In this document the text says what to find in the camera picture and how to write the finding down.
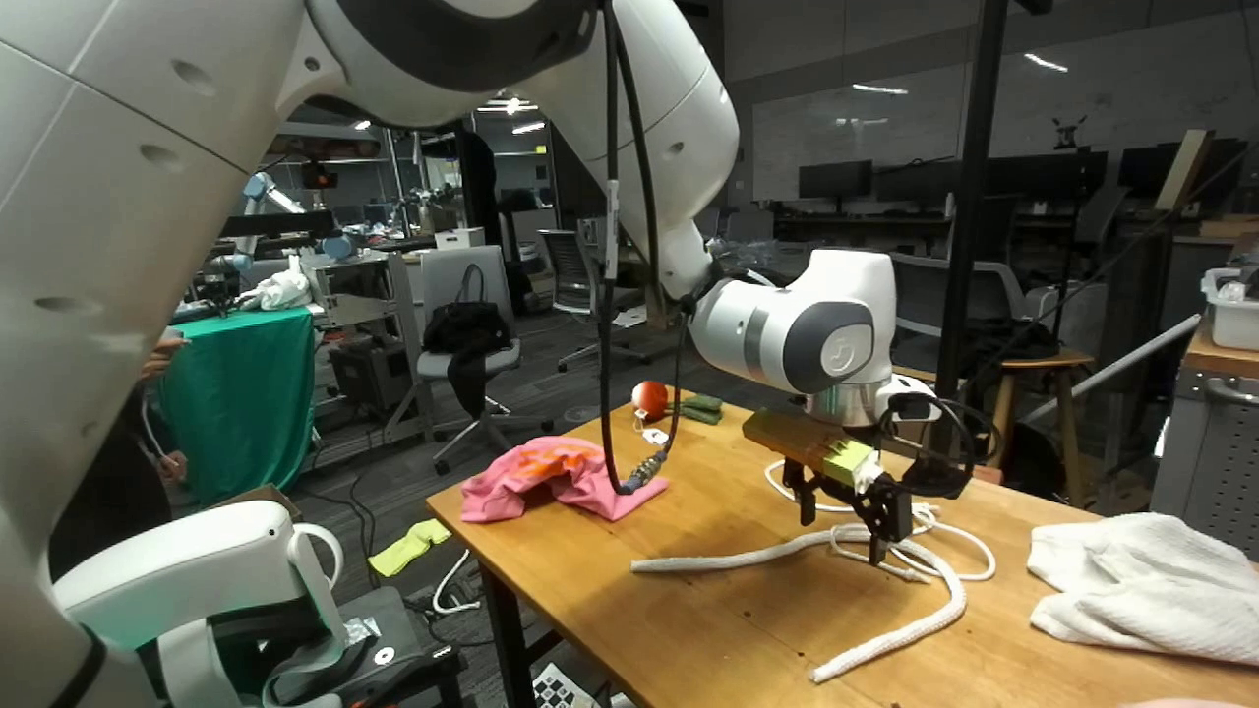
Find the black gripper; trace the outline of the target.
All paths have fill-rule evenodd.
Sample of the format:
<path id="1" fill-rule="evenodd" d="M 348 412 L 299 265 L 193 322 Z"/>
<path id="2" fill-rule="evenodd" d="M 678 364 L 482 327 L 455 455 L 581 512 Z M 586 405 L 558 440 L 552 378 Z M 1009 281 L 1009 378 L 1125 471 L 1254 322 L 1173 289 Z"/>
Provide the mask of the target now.
<path id="1" fill-rule="evenodd" d="M 868 530 L 866 550 L 875 563 L 880 563 L 895 542 L 905 542 L 914 534 L 914 497 L 901 479 L 895 479 L 880 468 L 879 455 L 866 455 L 858 464 L 843 464 L 838 455 L 802 464 L 800 455 L 788 455 L 782 488 L 802 529 L 819 521 L 821 497 L 853 512 L 858 523 Z"/>

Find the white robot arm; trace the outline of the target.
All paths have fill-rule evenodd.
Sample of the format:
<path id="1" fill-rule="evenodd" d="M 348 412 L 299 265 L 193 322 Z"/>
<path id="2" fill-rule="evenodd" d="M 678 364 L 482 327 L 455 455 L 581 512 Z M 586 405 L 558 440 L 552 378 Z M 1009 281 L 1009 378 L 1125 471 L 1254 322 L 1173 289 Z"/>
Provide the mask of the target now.
<path id="1" fill-rule="evenodd" d="M 426 129 L 531 104 L 701 360 L 866 425 L 895 366 L 895 265 L 816 253 L 788 289 L 724 276 L 697 211 L 739 124 L 678 0 L 0 0 L 0 687 L 142 699 L 126 645 L 72 620 L 47 541 L 240 189 L 307 104 Z"/>

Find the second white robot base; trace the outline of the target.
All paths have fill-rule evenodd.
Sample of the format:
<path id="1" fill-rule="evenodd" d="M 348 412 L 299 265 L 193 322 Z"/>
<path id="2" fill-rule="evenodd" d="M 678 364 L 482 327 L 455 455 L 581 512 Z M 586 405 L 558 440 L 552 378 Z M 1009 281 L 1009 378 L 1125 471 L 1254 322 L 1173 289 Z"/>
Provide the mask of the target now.
<path id="1" fill-rule="evenodd" d="M 133 648 L 168 708 L 461 708 L 461 652 L 396 594 L 336 601 L 344 542 L 277 501 L 148 529 L 54 581 L 99 641 Z"/>

